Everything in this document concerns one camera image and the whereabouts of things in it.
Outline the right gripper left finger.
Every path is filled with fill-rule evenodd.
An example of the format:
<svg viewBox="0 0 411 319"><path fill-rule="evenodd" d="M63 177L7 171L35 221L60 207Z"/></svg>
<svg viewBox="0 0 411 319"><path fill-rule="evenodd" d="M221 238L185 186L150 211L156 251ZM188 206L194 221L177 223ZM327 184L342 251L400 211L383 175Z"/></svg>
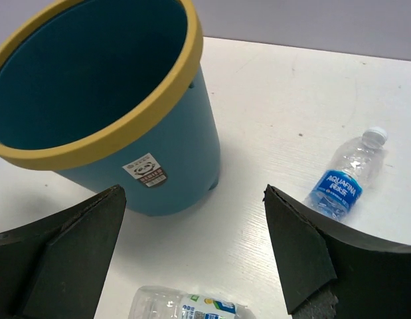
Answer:
<svg viewBox="0 0 411 319"><path fill-rule="evenodd" d="M125 206L115 185L0 233L0 318L93 318Z"/></svg>

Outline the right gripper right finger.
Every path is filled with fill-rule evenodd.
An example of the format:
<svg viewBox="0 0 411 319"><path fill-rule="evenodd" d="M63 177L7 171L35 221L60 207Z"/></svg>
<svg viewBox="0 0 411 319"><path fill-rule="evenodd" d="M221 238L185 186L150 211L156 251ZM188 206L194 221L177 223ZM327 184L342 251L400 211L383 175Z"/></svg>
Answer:
<svg viewBox="0 0 411 319"><path fill-rule="evenodd" d="M411 318L411 246L357 231L274 186L264 193L293 318Z"/></svg>

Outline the Aquafina clear water bottle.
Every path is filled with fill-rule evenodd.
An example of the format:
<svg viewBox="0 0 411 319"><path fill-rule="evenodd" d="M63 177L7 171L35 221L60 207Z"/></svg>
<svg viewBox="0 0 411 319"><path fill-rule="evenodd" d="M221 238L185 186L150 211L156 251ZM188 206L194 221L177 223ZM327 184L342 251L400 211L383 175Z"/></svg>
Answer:
<svg viewBox="0 0 411 319"><path fill-rule="evenodd" d="M387 140L386 130L371 127L340 145L304 205L336 221L343 220L378 177Z"/></svg>

